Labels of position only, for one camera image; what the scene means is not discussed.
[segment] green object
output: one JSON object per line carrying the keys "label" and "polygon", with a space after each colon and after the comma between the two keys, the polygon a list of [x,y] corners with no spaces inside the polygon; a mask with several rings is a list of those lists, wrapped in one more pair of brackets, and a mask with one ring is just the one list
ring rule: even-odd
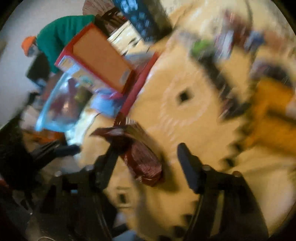
{"label": "green object", "polygon": [[204,52],[213,52],[215,51],[215,47],[213,45],[213,42],[209,41],[209,40],[201,40],[201,41],[196,41],[191,49],[191,54],[194,57],[198,57],[202,54],[204,54]]}
{"label": "green object", "polygon": [[46,25],[38,34],[36,43],[49,62],[50,70],[57,73],[59,69],[54,66],[55,61],[63,48],[86,25],[95,21],[94,15],[66,16]]}

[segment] beige table surface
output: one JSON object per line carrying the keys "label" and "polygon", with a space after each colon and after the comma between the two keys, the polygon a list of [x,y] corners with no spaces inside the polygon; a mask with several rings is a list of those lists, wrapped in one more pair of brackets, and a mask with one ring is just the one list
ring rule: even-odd
{"label": "beige table surface", "polygon": [[[173,24],[178,22],[185,29],[201,33],[200,27],[206,24],[207,17],[217,15],[221,10],[217,4],[215,0],[202,0],[192,6],[178,8],[170,18]],[[253,8],[257,8],[257,4],[258,1],[251,1]],[[240,5],[232,7],[243,12]],[[258,16],[260,14],[256,12],[254,15],[255,23],[259,22],[255,24],[258,29],[263,22]],[[268,14],[264,16],[264,21],[272,17]],[[184,215],[193,213],[199,198],[188,188],[184,178],[176,156],[178,143],[185,142],[204,164],[218,171],[223,170],[225,164],[221,159],[231,155],[229,144],[238,139],[235,130],[242,125],[243,119],[223,123],[217,120],[220,111],[217,95],[202,68],[188,58],[186,49],[172,39],[168,41],[168,38],[150,49],[163,53],[152,68],[130,117],[138,121],[164,150],[165,182],[153,188],[142,185],[132,179],[128,168],[119,159],[105,191],[111,202],[125,215],[130,228],[145,240],[156,240],[158,235],[173,237],[174,225],[185,226]],[[268,50],[263,49],[259,56],[268,54]],[[233,52],[230,60],[220,65],[243,100],[248,95],[249,65],[249,58],[238,50]],[[177,95],[188,88],[193,93],[193,99],[179,105]],[[106,152],[109,144],[102,138],[89,135],[98,127],[112,126],[113,122],[102,115],[95,118],[85,135],[80,166],[92,164],[98,155]],[[243,173],[272,234],[287,217],[296,200],[293,180],[295,158],[264,148],[253,148],[241,154],[238,161],[238,166],[228,172],[238,170]],[[127,204],[119,202],[119,194],[126,195]]]}

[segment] green sweater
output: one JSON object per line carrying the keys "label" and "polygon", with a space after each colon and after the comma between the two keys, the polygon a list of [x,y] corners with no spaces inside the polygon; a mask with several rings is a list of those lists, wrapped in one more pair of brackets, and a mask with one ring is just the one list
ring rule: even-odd
{"label": "green sweater", "polygon": [[50,64],[50,70],[57,73],[59,69],[54,66],[55,61],[61,54],[63,48],[71,39],[79,33],[86,25],[94,22],[94,15],[67,16],[59,18],[46,25],[37,35],[36,43]]}

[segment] orange box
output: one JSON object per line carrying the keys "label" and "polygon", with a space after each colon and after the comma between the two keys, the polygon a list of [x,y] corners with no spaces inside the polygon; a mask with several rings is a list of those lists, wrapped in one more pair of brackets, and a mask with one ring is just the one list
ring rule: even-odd
{"label": "orange box", "polygon": [[83,28],[67,44],[55,65],[92,92],[111,87],[125,94],[135,73],[93,23]]}

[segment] orange cap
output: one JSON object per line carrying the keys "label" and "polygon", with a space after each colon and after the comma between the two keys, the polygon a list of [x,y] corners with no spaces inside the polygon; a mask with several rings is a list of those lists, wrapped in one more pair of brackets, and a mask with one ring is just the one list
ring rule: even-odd
{"label": "orange cap", "polygon": [[29,48],[32,44],[34,44],[36,41],[36,36],[29,36],[24,39],[22,42],[22,49],[24,50],[24,53],[26,56],[28,56]]}

